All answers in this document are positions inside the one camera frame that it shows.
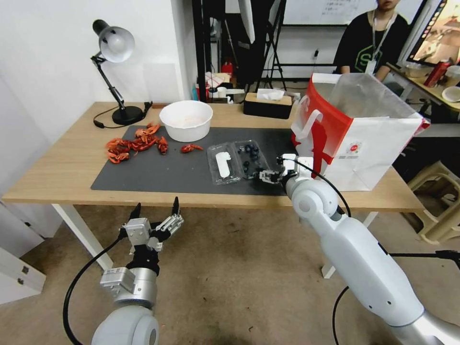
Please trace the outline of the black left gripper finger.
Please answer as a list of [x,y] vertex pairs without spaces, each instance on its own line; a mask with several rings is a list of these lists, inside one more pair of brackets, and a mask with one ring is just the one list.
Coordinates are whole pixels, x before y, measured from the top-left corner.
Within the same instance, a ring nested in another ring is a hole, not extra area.
[[131,211],[128,221],[122,225],[122,228],[128,230],[133,225],[137,225],[136,219],[140,217],[141,203],[138,203],[135,208]]
[[172,214],[157,226],[157,239],[167,240],[177,232],[184,223],[181,215],[179,198],[176,196],[172,206]]

